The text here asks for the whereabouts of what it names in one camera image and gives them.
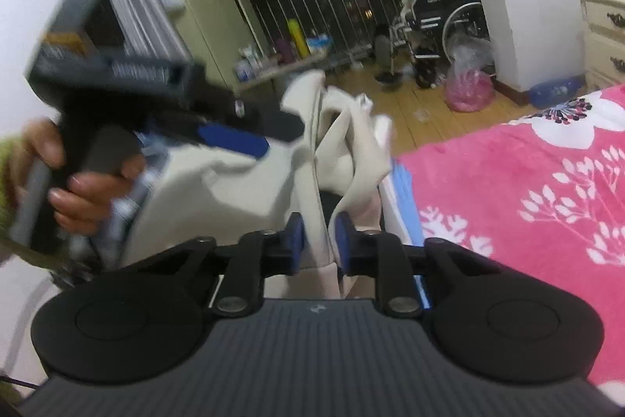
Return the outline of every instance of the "hand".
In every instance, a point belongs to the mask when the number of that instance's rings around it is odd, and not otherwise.
[[[61,168],[65,152],[59,132],[48,119],[30,122],[21,140],[13,150],[9,161],[9,179],[14,201],[19,204],[26,195],[28,174],[34,158],[39,157],[51,168]],[[55,208],[54,218],[71,234],[93,235],[98,224],[111,213],[111,201],[126,195],[146,166],[141,155],[124,162],[121,175],[85,172],[74,174],[68,182],[68,190],[51,189],[48,199]]]

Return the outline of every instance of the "fingernail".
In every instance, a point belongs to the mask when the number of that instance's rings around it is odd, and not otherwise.
[[[63,191],[59,188],[52,188],[48,192],[48,199],[51,202],[59,202],[63,199]]]
[[[77,175],[72,175],[70,177],[70,181],[68,182],[68,187],[72,191],[79,191],[82,187],[82,179]]]
[[[61,165],[63,165],[65,153],[63,152],[63,148],[58,143],[44,143],[42,152],[43,158],[49,165],[52,165],[54,167],[60,167]]]
[[[58,212],[54,213],[54,219],[63,228],[67,228],[67,226],[70,224],[70,221],[68,220],[68,218]]]

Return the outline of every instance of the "black clamp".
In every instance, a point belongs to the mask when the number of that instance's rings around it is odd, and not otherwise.
[[[237,245],[217,248],[215,257],[229,261],[213,301],[213,313],[229,318],[254,313],[262,302],[265,277],[298,272],[304,238],[302,217],[293,213],[280,233],[252,232]]]
[[[398,237],[387,232],[358,232],[348,213],[336,220],[336,239],[343,271],[348,276],[376,279],[376,303],[388,316],[416,318],[423,303],[415,285],[413,265]]]

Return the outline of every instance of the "blue container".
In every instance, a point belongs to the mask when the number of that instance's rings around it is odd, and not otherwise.
[[[546,109],[573,98],[585,83],[584,77],[546,82],[529,90],[529,102],[537,109]]]

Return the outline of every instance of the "pink plastic bag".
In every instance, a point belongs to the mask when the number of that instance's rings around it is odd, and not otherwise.
[[[494,97],[493,81],[480,70],[464,71],[445,86],[445,101],[458,112],[477,112]]]
[[[449,38],[452,64],[445,85],[445,101],[458,112],[477,112],[495,97],[491,78],[481,71],[493,62],[488,40],[455,33]]]

